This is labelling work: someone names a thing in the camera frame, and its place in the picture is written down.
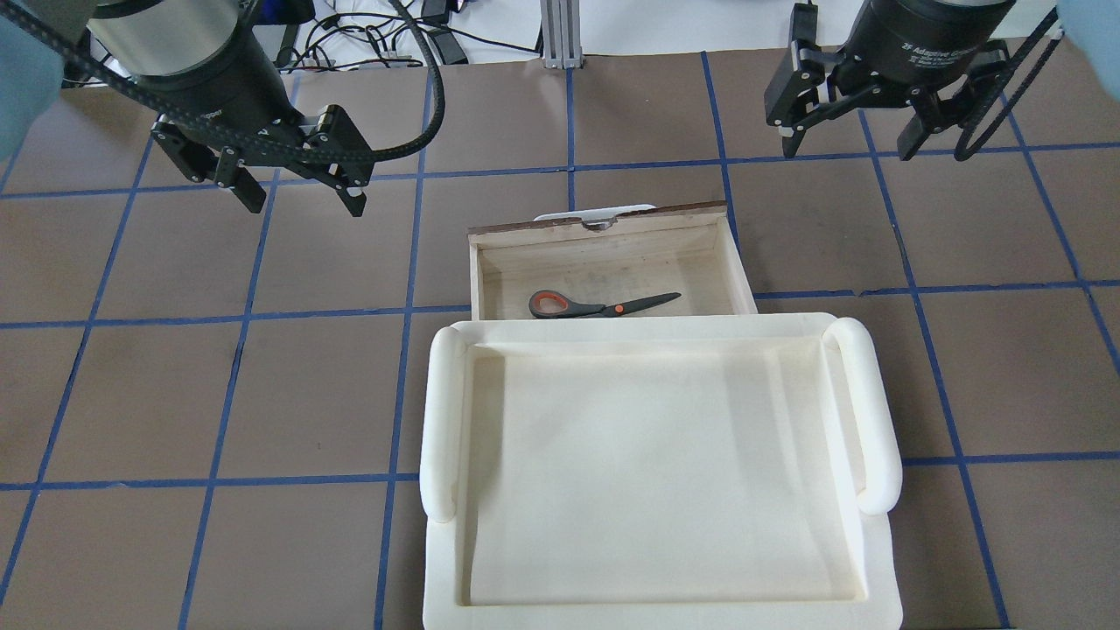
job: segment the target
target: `grid floor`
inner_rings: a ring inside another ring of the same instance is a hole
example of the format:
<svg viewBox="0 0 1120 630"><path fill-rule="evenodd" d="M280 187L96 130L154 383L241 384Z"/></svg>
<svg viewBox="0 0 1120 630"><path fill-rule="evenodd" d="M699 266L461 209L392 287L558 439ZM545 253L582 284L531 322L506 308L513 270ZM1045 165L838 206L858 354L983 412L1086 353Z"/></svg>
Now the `grid floor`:
<svg viewBox="0 0 1120 630"><path fill-rule="evenodd" d="M778 157L781 50L446 68L366 216L264 170L184 185L147 112L67 91L0 165L0 627L420 628L427 349L469 226L726 200L764 312L877 340L905 463L907 628L1110 628L1120 582L1120 105L1068 45L972 160L905 114ZM302 75L371 142L423 71Z"/></svg>

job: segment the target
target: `metal post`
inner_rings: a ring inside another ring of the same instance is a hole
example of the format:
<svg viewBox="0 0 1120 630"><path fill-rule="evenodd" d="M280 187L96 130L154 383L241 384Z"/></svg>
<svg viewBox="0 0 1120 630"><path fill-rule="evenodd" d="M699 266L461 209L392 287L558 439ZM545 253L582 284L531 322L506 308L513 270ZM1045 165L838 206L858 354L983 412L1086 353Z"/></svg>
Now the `metal post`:
<svg viewBox="0 0 1120 630"><path fill-rule="evenodd" d="M541 40L544 67L584 66L579 44L579 0L541 0Z"/></svg>

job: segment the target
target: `light blue object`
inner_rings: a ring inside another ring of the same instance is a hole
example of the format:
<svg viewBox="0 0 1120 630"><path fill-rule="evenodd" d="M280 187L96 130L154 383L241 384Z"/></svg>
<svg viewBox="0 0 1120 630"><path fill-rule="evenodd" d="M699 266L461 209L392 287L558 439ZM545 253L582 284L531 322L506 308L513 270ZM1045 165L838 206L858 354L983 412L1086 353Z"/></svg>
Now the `light blue object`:
<svg viewBox="0 0 1120 630"><path fill-rule="evenodd" d="M16 150L36 117L58 96L62 82L62 57L0 18L0 159Z"/></svg>
<svg viewBox="0 0 1120 630"><path fill-rule="evenodd" d="M1057 13L1101 85L1120 100L1120 0L1058 0Z"/></svg>

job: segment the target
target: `black scissors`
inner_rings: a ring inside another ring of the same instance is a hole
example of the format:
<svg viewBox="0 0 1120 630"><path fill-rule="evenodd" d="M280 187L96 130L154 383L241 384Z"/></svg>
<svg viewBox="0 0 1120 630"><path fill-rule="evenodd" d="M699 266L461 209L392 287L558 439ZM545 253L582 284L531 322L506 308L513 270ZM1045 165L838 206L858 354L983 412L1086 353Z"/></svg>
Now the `black scissors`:
<svg viewBox="0 0 1120 630"><path fill-rule="evenodd" d="M644 311L665 304L681 297L679 293L663 293L652 297L643 297L619 304L580 304L568 299L560 291L539 290L529 298L529 312L538 319L559 319L561 317L619 317L635 311Z"/></svg>

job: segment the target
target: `scissors blade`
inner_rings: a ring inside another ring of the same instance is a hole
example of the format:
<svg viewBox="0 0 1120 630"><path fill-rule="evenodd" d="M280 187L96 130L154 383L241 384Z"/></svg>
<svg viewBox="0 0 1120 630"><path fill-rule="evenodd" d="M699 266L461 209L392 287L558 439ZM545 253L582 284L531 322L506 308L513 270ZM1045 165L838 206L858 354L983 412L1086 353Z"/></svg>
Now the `scissors blade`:
<svg viewBox="0 0 1120 630"><path fill-rule="evenodd" d="M679 293L663 293L661 295L654 295L650 297L643 297L641 299L632 299L629 302L624 302L622 304L616 304L614 306L608 306L606 311L603 312L604 317L617 317L619 315L626 315L627 313L634 313L636 311L645 311L646 308L653 308L660 304L665 304L666 302L672 302L681 297Z"/></svg>

